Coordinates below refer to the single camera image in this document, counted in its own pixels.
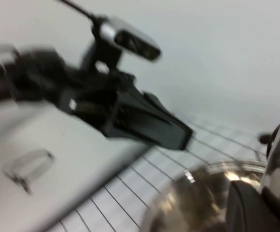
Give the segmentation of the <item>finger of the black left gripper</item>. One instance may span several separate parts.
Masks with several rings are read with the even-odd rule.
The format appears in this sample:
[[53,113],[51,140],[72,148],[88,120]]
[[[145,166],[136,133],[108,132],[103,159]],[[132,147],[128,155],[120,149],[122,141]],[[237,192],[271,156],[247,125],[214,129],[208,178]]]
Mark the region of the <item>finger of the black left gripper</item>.
[[117,94],[111,114],[111,137],[128,138],[170,150],[185,150],[194,131],[170,111],[151,113],[142,93],[132,87]]

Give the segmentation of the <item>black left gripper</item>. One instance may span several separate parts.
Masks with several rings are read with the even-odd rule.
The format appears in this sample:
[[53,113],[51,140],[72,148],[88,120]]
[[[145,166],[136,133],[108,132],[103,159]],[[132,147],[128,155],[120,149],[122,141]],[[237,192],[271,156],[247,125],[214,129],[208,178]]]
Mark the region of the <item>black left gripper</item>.
[[[16,53],[18,101],[46,101],[108,138],[136,137],[126,106],[126,95],[134,82],[133,75],[118,69],[108,73],[77,69],[66,64],[54,49]],[[149,112],[167,112],[153,93],[143,92],[142,96]]]

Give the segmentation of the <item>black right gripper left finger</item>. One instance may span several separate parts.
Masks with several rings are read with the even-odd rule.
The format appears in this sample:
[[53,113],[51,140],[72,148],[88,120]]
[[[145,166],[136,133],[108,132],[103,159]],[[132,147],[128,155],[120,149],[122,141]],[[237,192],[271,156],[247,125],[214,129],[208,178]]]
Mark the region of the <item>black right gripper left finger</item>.
[[242,181],[232,181],[226,207],[228,232],[276,232],[278,221],[257,190]]

